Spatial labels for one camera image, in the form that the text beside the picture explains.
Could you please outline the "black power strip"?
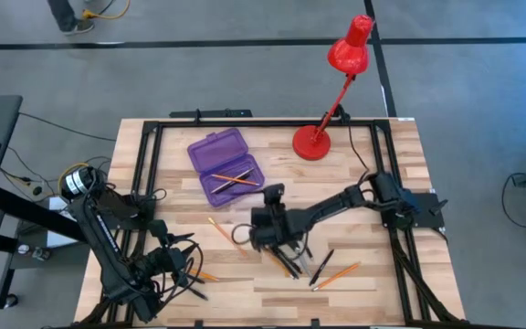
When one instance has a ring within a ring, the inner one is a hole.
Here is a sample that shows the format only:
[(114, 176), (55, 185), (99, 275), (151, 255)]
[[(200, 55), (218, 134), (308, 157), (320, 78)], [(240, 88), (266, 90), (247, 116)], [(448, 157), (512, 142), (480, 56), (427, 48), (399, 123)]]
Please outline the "black power strip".
[(224, 110), (207, 110), (203, 111), (196, 109), (193, 111), (172, 111), (169, 113), (169, 117), (173, 119), (182, 119), (182, 118), (252, 118), (253, 113), (251, 110), (233, 110), (233, 109), (224, 109)]

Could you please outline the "red desk lamp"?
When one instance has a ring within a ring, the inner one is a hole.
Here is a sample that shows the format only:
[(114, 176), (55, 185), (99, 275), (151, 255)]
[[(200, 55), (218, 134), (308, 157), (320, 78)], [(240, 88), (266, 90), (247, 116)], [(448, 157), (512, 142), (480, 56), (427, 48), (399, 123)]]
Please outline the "red desk lamp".
[(346, 35), (333, 43), (327, 53), (328, 63), (344, 74), (345, 80), (335, 102), (316, 125), (305, 125), (293, 135), (292, 147), (305, 160), (322, 159), (331, 149), (331, 137), (326, 128), (356, 77), (369, 67), (368, 39), (373, 30), (373, 19), (368, 15), (355, 16)]

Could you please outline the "person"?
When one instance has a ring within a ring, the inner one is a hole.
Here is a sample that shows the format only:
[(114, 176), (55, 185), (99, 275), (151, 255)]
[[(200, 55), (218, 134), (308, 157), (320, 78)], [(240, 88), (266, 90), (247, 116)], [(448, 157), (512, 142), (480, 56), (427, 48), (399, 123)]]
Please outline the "person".
[(59, 30), (67, 36), (86, 33), (95, 27), (90, 20), (76, 18), (69, 0), (47, 0), (47, 4)]

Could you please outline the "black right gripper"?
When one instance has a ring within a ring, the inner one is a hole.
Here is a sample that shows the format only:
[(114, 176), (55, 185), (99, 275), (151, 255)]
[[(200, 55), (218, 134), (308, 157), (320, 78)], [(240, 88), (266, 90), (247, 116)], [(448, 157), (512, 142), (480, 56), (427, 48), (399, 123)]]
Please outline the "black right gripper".
[(307, 209), (287, 210), (283, 204), (254, 207), (250, 217), (248, 236), (256, 250), (302, 241), (311, 230), (311, 212)]

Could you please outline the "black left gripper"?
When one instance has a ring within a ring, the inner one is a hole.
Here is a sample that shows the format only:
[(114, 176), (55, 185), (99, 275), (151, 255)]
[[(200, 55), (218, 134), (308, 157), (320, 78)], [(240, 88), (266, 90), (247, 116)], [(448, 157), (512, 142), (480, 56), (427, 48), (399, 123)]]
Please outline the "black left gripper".
[(159, 247), (146, 255), (146, 276), (152, 281), (156, 276), (162, 276), (163, 283), (155, 283), (157, 289), (166, 289), (165, 277), (169, 275), (175, 287), (185, 288), (190, 281), (186, 278), (187, 266), (197, 243), (191, 244), (194, 233), (183, 235), (171, 234), (167, 239), (157, 239)]

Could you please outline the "purple translucent plastic supply box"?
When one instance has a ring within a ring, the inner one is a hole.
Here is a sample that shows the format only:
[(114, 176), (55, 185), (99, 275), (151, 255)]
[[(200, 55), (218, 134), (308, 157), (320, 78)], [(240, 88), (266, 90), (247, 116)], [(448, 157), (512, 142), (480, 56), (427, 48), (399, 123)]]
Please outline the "purple translucent plastic supply box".
[[(265, 176), (255, 157), (249, 153), (247, 143), (237, 128), (210, 133), (206, 138), (192, 143), (187, 152), (195, 171), (199, 174), (199, 182), (207, 201), (212, 207), (231, 203), (239, 196), (255, 192), (265, 183)], [(257, 182), (260, 186), (236, 184), (222, 192), (211, 193), (213, 189), (225, 183), (225, 180), (214, 178), (212, 174), (235, 177), (249, 168), (253, 168), (253, 171), (247, 180)]]

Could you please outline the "white box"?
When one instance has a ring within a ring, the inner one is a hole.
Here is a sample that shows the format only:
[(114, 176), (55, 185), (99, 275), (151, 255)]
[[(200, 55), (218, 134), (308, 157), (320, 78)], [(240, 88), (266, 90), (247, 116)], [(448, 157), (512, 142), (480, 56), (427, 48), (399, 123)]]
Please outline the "white box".
[[(64, 218), (68, 218), (73, 222), (76, 221), (76, 219), (72, 217), (68, 212), (68, 204), (59, 196), (53, 196), (48, 200), (48, 209), (53, 212), (59, 213)], [(48, 248), (64, 247), (75, 243), (77, 243), (75, 239), (60, 235), (52, 231), (49, 231), (47, 233)]]

